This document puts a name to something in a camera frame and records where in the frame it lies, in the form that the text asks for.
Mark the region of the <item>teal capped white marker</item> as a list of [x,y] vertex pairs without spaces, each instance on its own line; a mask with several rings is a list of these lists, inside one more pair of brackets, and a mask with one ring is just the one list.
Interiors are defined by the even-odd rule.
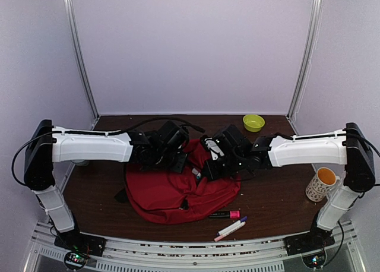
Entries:
[[201,175],[201,173],[198,170],[196,170],[196,168],[192,169],[192,173],[195,175],[196,180],[200,180],[201,179],[202,175]]

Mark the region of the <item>red student backpack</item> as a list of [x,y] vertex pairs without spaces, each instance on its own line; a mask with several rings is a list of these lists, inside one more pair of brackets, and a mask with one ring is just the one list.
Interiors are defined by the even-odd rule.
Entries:
[[241,184],[230,177],[216,181],[197,179],[193,169],[202,169],[211,154],[193,139],[185,148],[189,165],[182,173],[170,170],[143,172],[138,164],[124,167],[125,187],[115,195],[143,219],[157,224],[181,224],[202,220],[229,205]]

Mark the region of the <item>black pink highlighter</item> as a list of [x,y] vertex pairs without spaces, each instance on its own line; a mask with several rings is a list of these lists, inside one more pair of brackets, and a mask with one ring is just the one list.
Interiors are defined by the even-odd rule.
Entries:
[[239,219],[239,210],[229,210],[229,211],[216,211],[211,213],[209,216],[211,219]]

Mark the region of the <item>purple capped white marker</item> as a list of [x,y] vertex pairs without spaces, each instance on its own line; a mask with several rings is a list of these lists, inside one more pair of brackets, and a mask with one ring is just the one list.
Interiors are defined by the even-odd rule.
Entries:
[[241,218],[240,220],[234,222],[230,226],[225,227],[224,229],[222,229],[222,230],[220,230],[220,231],[217,232],[217,236],[220,236],[220,235],[222,235],[222,234],[224,234],[224,233],[232,230],[233,228],[238,227],[241,223],[247,221],[247,219],[248,219],[248,217],[245,216],[245,217]]

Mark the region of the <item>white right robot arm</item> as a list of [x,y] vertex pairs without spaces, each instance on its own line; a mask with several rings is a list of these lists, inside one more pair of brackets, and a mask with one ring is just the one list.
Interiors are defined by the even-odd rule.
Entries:
[[201,144],[210,152],[201,176],[216,181],[241,170],[272,169],[287,165],[331,163],[343,165],[346,176],[326,205],[315,215],[311,229],[297,241],[310,249],[324,245],[340,218],[360,195],[376,185],[374,146],[355,123],[317,135],[286,136],[276,133],[250,142],[234,125],[221,129]]

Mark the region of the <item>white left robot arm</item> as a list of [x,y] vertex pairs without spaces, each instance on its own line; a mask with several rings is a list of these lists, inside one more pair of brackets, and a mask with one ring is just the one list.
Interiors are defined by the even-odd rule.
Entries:
[[35,193],[61,241],[79,251],[86,244],[85,237],[56,187],[53,165],[105,160],[136,164],[143,171],[169,169],[180,173],[185,166],[190,124],[179,118],[164,121],[159,129],[148,132],[138,130],[137,125],[117,131],[83,131],[53,126],[45,119],[16,152],[25,152],[23,180],[17,183]]

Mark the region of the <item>yellow green plastic bowl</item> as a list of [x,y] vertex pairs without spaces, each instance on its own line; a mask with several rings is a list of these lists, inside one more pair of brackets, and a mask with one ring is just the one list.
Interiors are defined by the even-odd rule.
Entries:
[[259,115],[245,115],[243,126],[249,132],[260,132],[265,125],[265,120]]

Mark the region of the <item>pink capped white marker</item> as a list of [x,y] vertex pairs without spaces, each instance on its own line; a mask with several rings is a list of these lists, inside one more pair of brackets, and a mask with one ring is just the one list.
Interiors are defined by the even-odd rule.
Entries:
[[229,236],[230,234],[232,234],[233,232],[239,230],[241,227],[244,227],[244,225],[246,225],[246,222],[242,222],[242,223],[239,223],[238,225],[236,225],[235,227],[227,230],[226,232],[222,233],[221,235],[217,236],[216,238],[214,238],[214,242],[218,242],[220,240],[222,240],[223,238],[225,238],[226,236]]

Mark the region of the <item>pale celadon ceramic bowl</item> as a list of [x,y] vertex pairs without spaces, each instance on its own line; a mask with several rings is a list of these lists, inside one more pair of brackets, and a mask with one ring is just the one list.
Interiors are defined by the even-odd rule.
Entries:
[[89,164],[88,160],[72,160],[71,162],[79,167],[87,166]]

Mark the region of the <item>patterned mug orange inside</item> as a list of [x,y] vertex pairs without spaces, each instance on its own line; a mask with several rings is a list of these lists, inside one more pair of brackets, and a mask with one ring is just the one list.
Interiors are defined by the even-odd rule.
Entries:
[[327,167],[320,167],[308,183],[306,197],[315,203],[322,201],[341,178]]

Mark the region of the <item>right aluminium corner post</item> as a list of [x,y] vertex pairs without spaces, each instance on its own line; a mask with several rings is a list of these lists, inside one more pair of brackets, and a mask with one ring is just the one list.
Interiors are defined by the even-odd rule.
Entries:
[[296,115],[299,111],[300,104],[302,102],[302,97],[305,92],[309,70],[311,69],[312,54],[314,52],[319,32],[322,2],[323,0],[313,0],[312,2],[311,16],[309,20],[305,48],[303,51],[301,65],[297,76],[296,87],[294,89],[292,101],[287,114],[287,118],[290,122],[295,122]]

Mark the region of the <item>aluminium corner post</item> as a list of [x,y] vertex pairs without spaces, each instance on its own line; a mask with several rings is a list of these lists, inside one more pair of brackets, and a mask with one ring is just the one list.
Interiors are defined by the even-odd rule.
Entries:
[[97,109],[94,95],[93,95],[90,82],[88,79],[83,52],[81,49],[77,22],[75,19],[75,10],[74,10],[73,0],[64,0],[64,5],[65,5],[65,11],[68,17],[68,23],[69,23],[69,28],[71,32],[71,39],[72,39],[72,44],[74,47],[74,56],[75,56],[75,60],[76,60],[79,75],[80,75],[80,81],[81,81],[81,84],[83,85],[85,97],[89,104],[92,117],[96,121],[100,118],[100,114]]
[[323,0],[313,0],[312,2],[311,16],[309,20],[305,48],[303,51],[301,65],[297,76],[296,87],[294,89],[292,101],[287,114],[287,118],[290,122],[295,122],[296,115],[299,111],[300,104],[302,102],[302,97],[305,92],[309,70],[311,69],[312,54],[314,52],[319,32],[322,2]]

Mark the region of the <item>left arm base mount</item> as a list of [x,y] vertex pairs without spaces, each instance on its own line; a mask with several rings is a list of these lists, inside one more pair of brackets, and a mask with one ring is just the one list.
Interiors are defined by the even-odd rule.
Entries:
[[56,231],[54,245],[79,254],[101,257],[105,248],[106,239],[81,233],[76,218],[73,217],[73,220],[74,228],[68,232],[60,232],[55,224],[53,224],[53,228]]

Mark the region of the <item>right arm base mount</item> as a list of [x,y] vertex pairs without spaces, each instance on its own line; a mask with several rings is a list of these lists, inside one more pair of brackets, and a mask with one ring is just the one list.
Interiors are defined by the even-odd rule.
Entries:
[[284,244],[288,256],[291,256],[323,249],[326,246],[335,244],[335,240],[332,236],[332,231],[312,228],[307,233],[284,238]]

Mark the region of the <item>aluminium front rail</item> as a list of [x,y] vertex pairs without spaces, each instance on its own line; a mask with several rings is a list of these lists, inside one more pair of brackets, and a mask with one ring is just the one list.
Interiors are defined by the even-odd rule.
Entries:
[[[351,221],[334,228],[335,244],[324,249],[329,264],[315,271],[369,271]],[[37,222],[21,271],[70,271],[64,264],[67,249],[54,245],[52,225]],[[152,242],[100,236],[102,256],[90,256],[78,271],[313,271],[305,254],[289,255],[283,239],[275,236],[245,241]]]

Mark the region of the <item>left aluminium corner post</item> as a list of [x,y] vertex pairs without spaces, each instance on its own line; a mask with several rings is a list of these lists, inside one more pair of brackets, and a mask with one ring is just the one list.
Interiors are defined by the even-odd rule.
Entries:
[[85,97],[89,104],[92,117],[96,121],[100,118],[100,114],[97,109],[94,95],[93,95],[90,82],[88,79],[83,52],[81,49],[77,22],[75,19],[75,10],[74,10],[73,0],[64,0],[64,5],[65,5],[65,11],[68,17],[68,23],[69,23],[69,28],[71,32],[71,39],[72,39],[72,44],[74,47],[74,56],[75,56],[75,60],[76,60],[79,75],[80,75],[80,81],[81,81],[81,84],[83,85]]

